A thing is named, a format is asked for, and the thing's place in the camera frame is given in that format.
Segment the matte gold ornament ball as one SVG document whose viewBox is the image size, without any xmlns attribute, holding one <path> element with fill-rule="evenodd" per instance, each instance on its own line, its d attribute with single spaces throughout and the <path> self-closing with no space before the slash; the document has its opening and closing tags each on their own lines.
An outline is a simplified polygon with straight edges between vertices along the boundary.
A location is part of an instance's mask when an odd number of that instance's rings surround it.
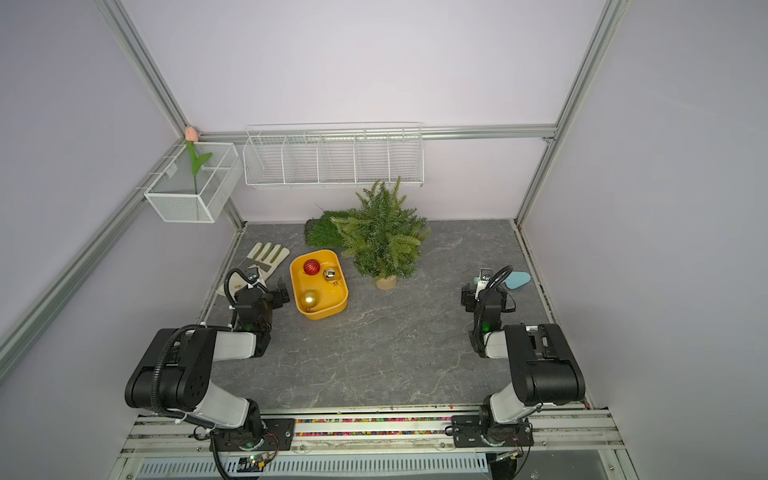
<svg viewBox="0 0 768 480">
<path fill-rule="evenodd" d="M 306 290 L 300 295 L 300 303 L 304 310 L 311 311 L 319 304 L 320 294 L 316 290 Z"/>
</svg>

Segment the red ribbed ornament ball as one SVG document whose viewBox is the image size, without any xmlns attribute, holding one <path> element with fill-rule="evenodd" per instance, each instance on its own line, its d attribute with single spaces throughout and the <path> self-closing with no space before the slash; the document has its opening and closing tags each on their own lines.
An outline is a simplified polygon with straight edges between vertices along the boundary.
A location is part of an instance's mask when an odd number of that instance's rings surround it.
<svg viewBox="0 0 768 480">
<path fill-rule="evenodd" d="M 314 276 L 321 272 L 322 267 L 317 259 L 310 258 L 304 262 L 302 269 L 306 275 Z"/>
</svg>

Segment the yellow plastic tray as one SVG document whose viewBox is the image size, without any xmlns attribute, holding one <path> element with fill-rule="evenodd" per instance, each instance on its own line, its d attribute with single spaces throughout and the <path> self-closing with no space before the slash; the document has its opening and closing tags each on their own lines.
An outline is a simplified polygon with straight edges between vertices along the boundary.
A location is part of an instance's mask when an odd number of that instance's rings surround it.
<svg viewBox="0 0 768 480">
<path fill-rule="evenodd" d="M 302 269 L 304 262 L 310 258 L 317 259 L 322 267 L 321 272 L 314 276 L 306 275 Z M 337 270 L 338 276 L 335 281 L 325 280 L 323 272 L 327 268 Z M 309 320 L 321 320 L 346 309 L 349 289 L 339 257 L 332 250 L 322 249 L 296 257 L 290 264 L 289 272 L 297 309 Z M 316 290 L 320 294 L 319 304 L 311 311 L 304 310 L 300 303 L 300 295 L 306 290 Z"/>
</svg>

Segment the small green christmas tree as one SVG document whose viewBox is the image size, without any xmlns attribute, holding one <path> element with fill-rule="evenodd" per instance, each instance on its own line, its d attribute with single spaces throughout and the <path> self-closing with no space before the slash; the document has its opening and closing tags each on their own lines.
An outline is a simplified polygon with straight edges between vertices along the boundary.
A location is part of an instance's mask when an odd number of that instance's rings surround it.
<svg viewBox="0 0 768 480">
<path fill-rule="evenodd" d="M 414 274 L 430 234 L 427 219 L 405 206 L 406 196 L 400 189 L 400 181 L 389 186 L 378 180 L 357 195 L 357 208 L 331 218 L 344 254 L 353 259 L 360 275 L 371 278 L 382 291 L 394 289 L 400 279 Z"/>
</svg>

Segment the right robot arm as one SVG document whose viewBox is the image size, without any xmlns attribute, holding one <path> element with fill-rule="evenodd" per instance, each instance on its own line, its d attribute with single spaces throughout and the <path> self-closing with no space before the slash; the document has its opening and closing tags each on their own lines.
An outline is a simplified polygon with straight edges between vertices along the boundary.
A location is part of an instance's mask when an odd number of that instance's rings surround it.
<svg viewBox="0 0 768 480">
<path fill-rule="evenodd" d="M 560 326 L 504 325 L 501 315 L 507 292 L 466 284 L 461 305 L 473 315 L 469 332 L 473 351 L 486 359 L 508 362 L 510 382 L 487 396 L 474 414 L 455 415 L 445 433 L 458 448 L 516 448 L 533 444 L 529 417 L 545 405 L 580 402 L 586 385 L 581 369 Z"/>
</svg>

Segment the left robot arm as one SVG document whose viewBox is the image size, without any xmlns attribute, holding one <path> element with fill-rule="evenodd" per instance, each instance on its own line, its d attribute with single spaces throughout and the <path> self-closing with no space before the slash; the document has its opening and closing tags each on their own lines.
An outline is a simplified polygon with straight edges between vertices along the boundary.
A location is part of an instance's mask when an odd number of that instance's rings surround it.
<svg viewBox="0 0 768 480">
<path fill-rule="evenodd" d="M 203 429 L 218 452 L 287 451 L 294 426 L 268 420 L 256 401 L 211 379 L 213 365 L 259 358 L 271 340 L 275 309 L 290 301 L 284 281 L 272 290 L 256 281 L 230 295 L 232 325 L 187 325 L 159 330 L 127 382 L 131 408 Z"/>
</svg>

